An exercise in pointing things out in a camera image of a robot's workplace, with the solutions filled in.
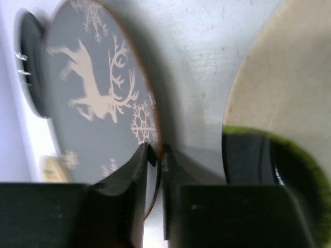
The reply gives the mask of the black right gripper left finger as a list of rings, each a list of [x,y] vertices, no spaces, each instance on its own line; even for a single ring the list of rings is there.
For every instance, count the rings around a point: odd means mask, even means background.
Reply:
[[[1,247],[141,247],[150,144],[96,184],[2,183]]]

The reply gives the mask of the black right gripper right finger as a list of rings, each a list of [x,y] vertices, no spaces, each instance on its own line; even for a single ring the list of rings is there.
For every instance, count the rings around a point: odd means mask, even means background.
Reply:
[[[168,247],[316,247],[294,195],[275,185],[206,184],[162,153]]]

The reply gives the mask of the grey reindeer plate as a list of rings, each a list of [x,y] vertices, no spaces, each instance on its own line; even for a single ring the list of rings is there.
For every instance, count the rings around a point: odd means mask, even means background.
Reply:
[[[53,142],[72,181],[100,181],[143,143],[160,155],[157,107],[146,70],[105,4],[61,3],[43,46]]]

